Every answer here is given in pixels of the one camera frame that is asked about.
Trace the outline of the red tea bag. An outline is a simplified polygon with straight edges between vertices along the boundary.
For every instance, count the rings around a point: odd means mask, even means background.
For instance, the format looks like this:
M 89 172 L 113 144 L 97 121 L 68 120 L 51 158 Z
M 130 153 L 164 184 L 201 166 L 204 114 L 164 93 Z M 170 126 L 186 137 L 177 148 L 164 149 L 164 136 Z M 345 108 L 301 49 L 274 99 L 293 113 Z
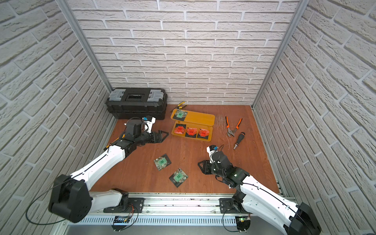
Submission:
M 200 139 L 208 139 L 209 138 L 210 131 L 208 129 L 200 128 L 197 134 L 197 138 Z
M 177 123 L 173 129 L 173 134 L 178 136 L 184 136 L 186 133 L 186 125 Z
M 197 138 L 197 128 L 189 128 L 186 129 L 186 137 L 189 138 Z

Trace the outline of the green tea bag front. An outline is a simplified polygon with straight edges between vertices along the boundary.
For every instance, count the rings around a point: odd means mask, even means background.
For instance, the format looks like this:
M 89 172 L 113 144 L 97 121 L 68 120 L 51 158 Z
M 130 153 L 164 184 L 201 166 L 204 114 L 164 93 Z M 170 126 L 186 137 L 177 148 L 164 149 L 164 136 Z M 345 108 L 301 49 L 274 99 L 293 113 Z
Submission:
M 169 177 L 169 179 L 174 186 L 178 188 L 188 179 L 188 175 L 181 168 L 179 168 Z

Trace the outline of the red tea bag front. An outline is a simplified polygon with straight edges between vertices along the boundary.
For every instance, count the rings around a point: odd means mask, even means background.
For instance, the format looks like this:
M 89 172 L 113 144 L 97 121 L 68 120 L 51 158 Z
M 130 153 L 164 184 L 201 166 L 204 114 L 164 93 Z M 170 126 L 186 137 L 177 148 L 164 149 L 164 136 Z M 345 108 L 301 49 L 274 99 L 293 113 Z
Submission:
M 197 128 L 189 128 L 186 129 L 186 137 L 189 138 L 197 138 Z

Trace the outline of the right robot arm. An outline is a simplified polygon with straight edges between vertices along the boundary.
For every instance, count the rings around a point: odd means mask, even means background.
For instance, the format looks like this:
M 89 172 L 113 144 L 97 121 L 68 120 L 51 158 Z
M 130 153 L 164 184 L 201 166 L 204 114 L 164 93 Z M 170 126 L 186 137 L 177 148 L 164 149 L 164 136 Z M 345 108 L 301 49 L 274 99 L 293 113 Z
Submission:
M 208 160 L 198 163 L 205 175 L 216 179 L 231 189 L 232 208 L 248 212 L 268 222 L 284 235 L 319 235 L 321 226 L 306 203 L 296 204 L 265 187 L 247 171 L 235 167 L 217 146 L 207 147 Z

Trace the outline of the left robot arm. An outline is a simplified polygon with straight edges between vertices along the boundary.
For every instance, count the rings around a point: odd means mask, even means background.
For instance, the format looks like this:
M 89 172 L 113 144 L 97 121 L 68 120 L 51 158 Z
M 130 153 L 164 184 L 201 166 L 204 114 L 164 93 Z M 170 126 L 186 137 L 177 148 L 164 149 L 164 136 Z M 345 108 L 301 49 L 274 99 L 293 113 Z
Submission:
M 139 146 L 162 143 L 169 135 L 152 131 L 156 119 L 146 116 L 130 119 L 124 132 L 105 147 L 104 152 L 70 175 L 58 176 L 52 187 L 48 210 L 54 215 L 77 223 L 87 214 L 101 209 L 129 209 L 128 193 L 120 189 L 91 192 L 93 185 L 112 167 L 126 159 Z

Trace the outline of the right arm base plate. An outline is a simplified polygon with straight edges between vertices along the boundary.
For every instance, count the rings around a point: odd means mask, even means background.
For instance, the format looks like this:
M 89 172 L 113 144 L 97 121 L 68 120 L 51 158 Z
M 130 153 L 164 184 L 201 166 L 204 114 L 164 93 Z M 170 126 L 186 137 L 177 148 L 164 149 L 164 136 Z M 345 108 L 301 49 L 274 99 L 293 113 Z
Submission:
M 246 206 L 245 203 L 250 202 L 247 197 L 243 198 L 241 201 L 235 198 L 220 198 L 219 206 L 220 213 L 234 213 L 234 214 L 256 214 L 249 206 Z

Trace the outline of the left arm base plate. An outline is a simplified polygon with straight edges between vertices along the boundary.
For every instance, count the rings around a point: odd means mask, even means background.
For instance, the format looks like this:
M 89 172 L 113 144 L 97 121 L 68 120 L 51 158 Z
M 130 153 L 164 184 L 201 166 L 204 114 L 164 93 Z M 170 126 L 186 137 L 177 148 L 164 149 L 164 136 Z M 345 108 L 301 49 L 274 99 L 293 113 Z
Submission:
M 123 199 L 118 206 L 104 208 L 104 213 L 141 213 L 144 207 L 144 198 L 125 198 Z

